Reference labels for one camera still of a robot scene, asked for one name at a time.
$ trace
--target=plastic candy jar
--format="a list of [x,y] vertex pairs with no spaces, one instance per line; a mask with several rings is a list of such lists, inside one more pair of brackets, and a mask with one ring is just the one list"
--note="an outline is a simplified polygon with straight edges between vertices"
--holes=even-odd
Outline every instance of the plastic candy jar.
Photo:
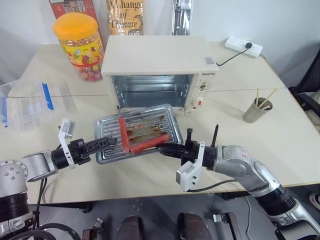
[[100,80],[105,51],[97,21],[84,13],[69,12],[60,16],[52,28],[80,78]]

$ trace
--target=white wall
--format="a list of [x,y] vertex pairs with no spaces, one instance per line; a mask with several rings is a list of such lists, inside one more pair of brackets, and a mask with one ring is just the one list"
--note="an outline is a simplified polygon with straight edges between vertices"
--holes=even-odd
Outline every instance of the white wall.
[[[193,0],[191,34],[208,41],[235,36],[262,53],[287,86],[296,85],[320,43],[319,0]],[[106,0],[93,0],[104,41]],[[173,0],[145,0],[146,34],[171,33]],[[18,79],[41,44],[58,43],[48,0],[0,0],[0,83]]]

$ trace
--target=cup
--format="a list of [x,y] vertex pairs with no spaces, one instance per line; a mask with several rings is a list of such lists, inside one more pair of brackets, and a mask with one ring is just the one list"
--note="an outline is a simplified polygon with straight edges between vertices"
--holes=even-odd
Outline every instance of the cup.
[[[260,106],[260,104],[264,100],[266,100],[264,97],[259,97],[257,105]],[[269,100],[267,100],[260,108],[258,108],[257,105],[256,105],[256,98],[255,98],[251,106],[242,116],[245,122],[249,124],[254,123],[255,121],[257,121],[259,118],[261,118],[263,115],[265,115],[267,112],[269,112],[273,108],[273,105]]]

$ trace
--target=clear plastic container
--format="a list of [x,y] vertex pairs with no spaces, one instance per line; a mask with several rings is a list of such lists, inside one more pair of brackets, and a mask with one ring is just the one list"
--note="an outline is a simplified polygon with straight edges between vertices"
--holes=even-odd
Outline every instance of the clear plastic container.
[[101,80],[105,52],[97,21],[84,13],[70,12],[55,21],[53,31],[81,79]]
[[[28,88],[28,95],[11,97],[14,88]],[[19,79],[0,86],[1,128],[25,132],[73,112],[75,105],[71,97],[66,102],[63,97],[51,97],[49,85],[37,77]]]

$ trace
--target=chopsticks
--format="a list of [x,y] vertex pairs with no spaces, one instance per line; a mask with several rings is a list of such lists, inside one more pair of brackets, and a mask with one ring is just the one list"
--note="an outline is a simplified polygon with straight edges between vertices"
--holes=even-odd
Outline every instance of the chopsticks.
[[267,108],[270,108],[270,105],[267,105],[267,106],[264,106],[262,107],[268,100],[269,98],[278,90],[278,88],[276,88],[275,90],[273,90],[272,93],[270,93],[270,95],[261,103],[259,104],[258,106],[258,102],[259,102],[259,91],[260,89],[257,88],[256,89],[256,100],[255,100],[255,105],[259,108],[259,109],[262,109],[262,110],[266,110]]

